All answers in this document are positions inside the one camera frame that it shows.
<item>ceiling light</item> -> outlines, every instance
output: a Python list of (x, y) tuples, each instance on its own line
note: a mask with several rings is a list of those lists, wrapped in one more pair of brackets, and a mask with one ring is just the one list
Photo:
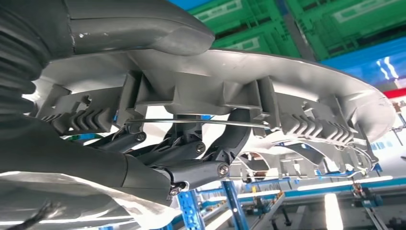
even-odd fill
[(324, 207), (326, 210), (327, 230), (343, 230), (340, 208), (338, 206), (337, 196), (329, 193), (324, 196)]
[[(380, 176), (380, 177), (372, 177), (372, 178), (365, 178), (365, 179), (360, 179), (356, 180), (355, 183), (370, 183), (370, 182), (378, 182), (378, 181), (388, 181), (392, 180), (392, 176)], [(305, 186), (300, 186), (297, 188), (298, 191), (306, 191), (306, 190), (312, 190), (312, 189), (318, 189), (318, 188), (332, 188), (332, 187), (338, 187), (338, 186), (346, 186), (346, 185), (352, 185), (353, 181), (340, 181), (340, 182), (332, 182), (332, 183), (325, 183), (325, 184), (313, 184), (313, 185), (305, 185)]]

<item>blue metal rack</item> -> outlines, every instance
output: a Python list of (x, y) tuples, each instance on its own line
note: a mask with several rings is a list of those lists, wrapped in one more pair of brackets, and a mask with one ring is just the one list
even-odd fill
[(194, 190), (181, 192), (178, 199), (186, 229), (204, 230), (204, 221), (197, 205), (196, 192)]
[(233, 211), (233, 221), (236, 230), (249, 230), (247, 220), (245, 219), (244, 212), (241, 208), (241, 204), (237, 198), (236, 187), (232, 181), (221, 182), (224, 192), (227, 197), (228, 206)]

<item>hex screw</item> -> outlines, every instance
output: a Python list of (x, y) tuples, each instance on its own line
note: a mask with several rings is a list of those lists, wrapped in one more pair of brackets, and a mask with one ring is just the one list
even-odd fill
[(176, 196), (176, 195), (178, 195), (180, 193), (180, 191), (181, 191), (181, 189), (179, 187), (172, 188), (169, 191), (169, 195)]
[(228, 173), (229, 167), (227, 165), (221, 165), (218, 167), (218, 173), (222, 176), (226, 175)]
[(206, 146), (204, 143), (200, 142), (199, 144), (196, 145), (196, 152), (197, 154), (202, 154), (206, 151)]
[(137, 134), (135, 137), (137, 141), (144, 141), (145, 138), (147, 138), (147, 135), (144, 132)]

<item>metal rod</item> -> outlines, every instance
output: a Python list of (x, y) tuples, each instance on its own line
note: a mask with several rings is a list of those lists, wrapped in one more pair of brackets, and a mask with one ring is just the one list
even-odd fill
[(282, 213), (283, 213), (283, 216), (285, 217), (285, 225), (286, 225), (286, 226), (291, 226), (291, 225), (292, 225), (292, 222), (291, 222), (291, 220), (289, 219), (289, 216), (288, 216), (288, 213), (287, 213), (286, 210), (285, 210), (285, 207), (282, 207)]
[(250, 122), (199, 120), (199, 119), (136, 119), (136, 120), (127, 120), (125, 123), (126, 124), (129, 124), (129, 123), (209, 123), (209, 124), (218, 124), (218, 125), (269, 128), (269, 126), (267, 126), (267, 125), (250, 123)]
[(393, 131), (393, 133), (395, 134), (395, 136), (396, 136), (397, 140), (399, 141), (400, 145), (403, 146), (403, 143), (402, 143), (402, 141), (400, 140), (399, 136), (397, 135), (396, 130), (395, 130), (395, 129), (392, 129), (392, 131)]

